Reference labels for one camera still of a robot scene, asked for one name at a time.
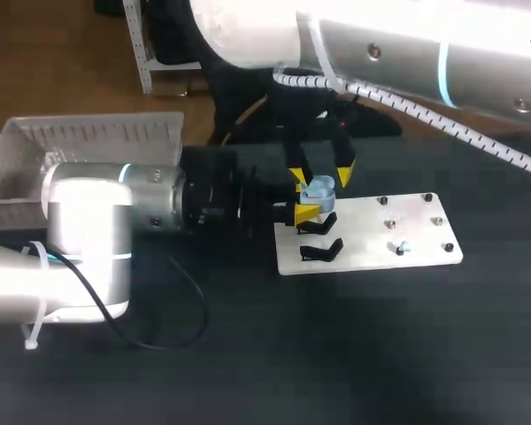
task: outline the crate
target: crate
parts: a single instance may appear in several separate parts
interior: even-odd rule
[[[178,165],[181,112],[11,118],[0,134],[0,230],[46,228],[41,186],[59,162]]]

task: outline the white cable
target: white cable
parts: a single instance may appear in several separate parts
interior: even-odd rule
[[[323,74],[327,77],[330,87],[336,93],[340,93],[341,95],[347,93],[345,82],[342,82],[336,77],[335,70],[332,65],[330,65],[327,48],[325,47],[325,42],[323,41],[322,33],[320,32],[320,22],[315,16],[309,17],[309,32],[311,33],[312,47],[315,49],[320,69],[322,69]]]
[[[37,249],[37,253],[39,254],[39,260],[42,266],[42,269],[48,269],[50,268],[50,261],[47,256],[47,252],[45,250],[45,247],[43,246],[43,243],[37,242],[37,241],[31,241],[32,245],[35,246]],[[21,250],[21,253],[23,255],[29,254],[29,248],[24,247]],[[21,330],[24,333],[24,337],[26,338],[25,346],[26,350],[35,350],[37,348],[37,337],[39,336],[40,331],[42,330],[42,324],[43,319],[45,318],[45,314],[47,313],[47,300],[42,297],[39,300],[39,307],[37,308],[37,314],[35,315],[35,322],[34,326],[32,327],[32,330],[29,330],[29,326],[26,323],[22,323]]]
[[[314,87],[323,89],[326,87],[332,88],[330,81],[321,76],[301,76],[295,77],[286,75],[284,73],[274,73],[273,79],[278,84],[290,87]],[[518,166],[529,173],[531,173],[531,157],[516,151],[503,143],[500,143],[486,135],[478,133],[471,128],[464,126],[454,120],[450,120],[440,113],[431,111],[430,109],[416,104],[410,100],[403,99],[398,95],[394,95],[384,89],[379,89],[371,84],[364,82],[347,82],[339,79],[341,84],[344,84],[347,91],[353,95],[366,97],[381,104],[385,104],[390,108],[407,113],[417,120],[421,120],[431,127],[437,128],[445,133],[452,135],[458,140],[489,153],[501,160],[508,162],[514,166]]]

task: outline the black cable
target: black cable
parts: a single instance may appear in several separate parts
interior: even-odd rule
[[[196,294],[201,300],[201,306],[203,307],[203,323],[192,336],[189,336],[183,340],[171,343],[166,346],[159,346],[159,345],[150,345],[150,344],[141,343],[140,341],[136,341],[132,337],[128,336],[122,330],[122,328],[116,322],[116,320],[114,320],[114,318],[110,315],[103,301],[96,294],[96,291],[94,290],[90,282],[87,280],[87,278],[81,273],[81,270],[79,270],[77,266],[73,264],[70,260],[68,260],[63,254],[51,249],[50,247],[46,247],[45,250],[51,256],[61,261],[65,266],[67,266],[67,268],[69,268],[69,270],[71,270],[79,278],[79,280],[81,281],[81,283],[83,284],[87,292],[90,294],[95,304],[98,306],[100,313],[102,313],[102,315],[104,316],[104,319],[110,325],[112,330],[116,334],[118,334],[120,338],[122,338],[124,341],[126,341],[127,343],[129,343],[130,345],[134,347],[143,348],[146,350],[158,350],[158,351],[185,348],[195,343],[198,339],[200,339],[200,337],[203,336],[204,332],[209,326],[210,314],[209,314],[208,305],[206,304],[206,298],[204,296],[203,290],[201,290],[201,287],[198,285],[198,283],[196,283],[195,279],[193,279],[193,277],[187,272],[187,270],[185,270],[177,261],[175,261],[173,257],[169,257],[169,259],[177,267],[177,269],[189,280],[189,283],[191,283],[191,285],[195,289]]]

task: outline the small blue object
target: small blue object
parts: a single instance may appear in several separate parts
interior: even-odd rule
[[[331,213],[335,209],[335,179],[329,175],[316,175],[311,184],[301,183],[301,205],[318,205],[320,213]]]
[[[403,241],[399,245],[399,250],[402,251],[402,252],[411,252],[412,249],[411,249],[411,246],[409,245],[409,243],[407,241]]]

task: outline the light blue object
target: light blue object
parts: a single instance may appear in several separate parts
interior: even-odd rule
[[[320,213],[331,213],[335,209],[335,179],[329,175],[316,175],[311,184],[301,183],[299,203],[301,205],[318,205]]]
[[[411,252],[411,246],[409,245],[407,241],[403,241],[399,245],[399,250],[403,252]]]
[[[438,78],[439,78],[439,90],[441,90],[442,101],[450,106],[451,108],[456,108],[456,106],[450,100],[449,94],[449,83],[447,79],[447,63],[449,59],[449,44],[447,42],[441,42],[441,48],[439,50],[439,67],[438,67]]]
[[[124,182],[124,178],[126,177],[126,171],[129,167],[131,167],[132,164],[125,164],[122,169],[120,170],[120,175],[118,176],[118,181],[120,183]]]

